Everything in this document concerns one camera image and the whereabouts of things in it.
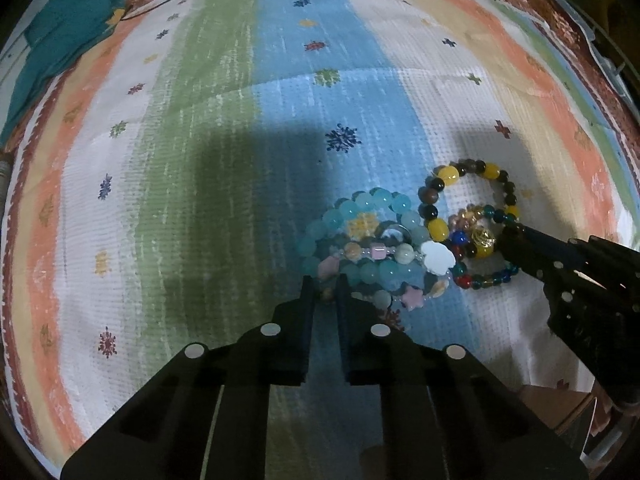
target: metal screw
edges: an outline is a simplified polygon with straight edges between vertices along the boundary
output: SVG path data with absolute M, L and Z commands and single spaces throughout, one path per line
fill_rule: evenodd
M 262 333 L 262 335 L 265 335 L 267 337 L 278 335 L 280 333 L 280 330 L 280 325 L 277 323 L 265 323 L 260 327 L 260 332 Z
M 187 346 L 187 348 L 184 349 L 184 354 L 189 359 L 197 359 L 198 357 L 201 357 L 204 354 L 204 346 L 194 343 L 192 345 Z
M 371 327 L 371 333 L 376 337 L 386 337 L 391 334 L 391 329 L 382 323 L 376 323 Z
M 447 355 L 452 359 L 460 360 L 466 355 L 466 350 L 460 345 L 451 345 L 447 347 Z

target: patterned blanket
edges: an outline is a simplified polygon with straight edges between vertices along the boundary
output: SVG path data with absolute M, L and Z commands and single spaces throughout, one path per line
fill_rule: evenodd
M 54 474 L 183 345 L 233 343 L 296 296 L 296 239 L 355 191 L 417 205 L 433 168 L 482 158 L 526 224 L 638 246 L 638 127 L 552 0 L 127 2 L 11 141 L 7 396 Z M 495 202 L 468 179 L 438 208 Z M 591 387 L 528 276 L 388 314 L 509 386 Z M 339 363 L 327 303 L 308 382 L 272 390 L 268 478 L 362 476 L 380 402 Z

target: teal cloth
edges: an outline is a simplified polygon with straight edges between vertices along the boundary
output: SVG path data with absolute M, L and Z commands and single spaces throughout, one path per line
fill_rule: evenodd
M 124 0 L 49 0 L 24 31 L 31 48 L 15 83 L 7 120 L 0 134 L 4 146 L 22 115 L 47 81 L 113 32 L 106 21 Z

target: pink cube bead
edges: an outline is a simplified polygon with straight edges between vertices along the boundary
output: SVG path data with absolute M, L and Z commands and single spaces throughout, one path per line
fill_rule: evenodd
M 380 242 L 371 244 L 371 257 L 374 260 L 384 260 L 386 258 L 386 245 Z

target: pink star bead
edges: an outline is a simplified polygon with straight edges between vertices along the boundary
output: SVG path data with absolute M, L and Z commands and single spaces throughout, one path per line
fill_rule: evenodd
M 406 290 L 401 299 L 404 303 L 404 306 L 409 311 L 413 310 L 414 308 L 420 308 L 424 304 L 422 289 L 412 287 L 411 285 L 406 286 Z
M 371 244 L 371 257 L 374 260 L 384 260 L 386 258 L 386 245 L 380 242 L 373 242 Z
M 335 256 L 328 256 L 318 265 L 318 278 L 321 281 L 328 280 L 338 275 L 340 260 Z

